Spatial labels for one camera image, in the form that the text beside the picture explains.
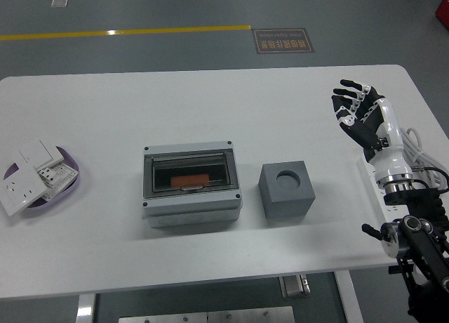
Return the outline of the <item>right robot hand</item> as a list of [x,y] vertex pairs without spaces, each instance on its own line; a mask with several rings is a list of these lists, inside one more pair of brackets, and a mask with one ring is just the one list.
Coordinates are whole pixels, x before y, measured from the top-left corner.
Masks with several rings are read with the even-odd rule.
[[363,148],[374,167],[375,182],[387,193],[411,190],[413,171],[405,159],[401,130],[388,99],[373,86],[342,79],[333,90],[333,109],[340,128]]

